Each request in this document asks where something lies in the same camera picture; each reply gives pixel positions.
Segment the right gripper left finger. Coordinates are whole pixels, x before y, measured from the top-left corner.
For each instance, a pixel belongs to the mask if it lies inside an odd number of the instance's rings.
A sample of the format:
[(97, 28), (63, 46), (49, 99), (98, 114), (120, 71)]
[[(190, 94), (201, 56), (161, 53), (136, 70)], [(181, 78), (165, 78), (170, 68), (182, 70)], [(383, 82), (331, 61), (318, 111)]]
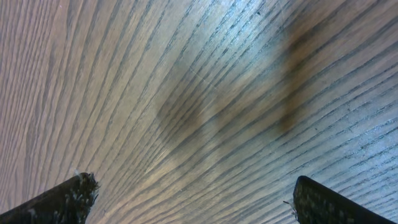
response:
[(93, 173), (82, 172), (1, 214), (1, 223), (84, 223), (98, 196)]

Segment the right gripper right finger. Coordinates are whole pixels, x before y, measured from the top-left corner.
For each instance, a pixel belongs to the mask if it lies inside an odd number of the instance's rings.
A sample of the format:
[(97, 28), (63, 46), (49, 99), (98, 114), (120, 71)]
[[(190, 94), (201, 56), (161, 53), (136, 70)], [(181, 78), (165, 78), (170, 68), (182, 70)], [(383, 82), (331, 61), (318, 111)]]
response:
[(304, 224), (394, 224), (304, 175), (295, 184), (293, 209)]

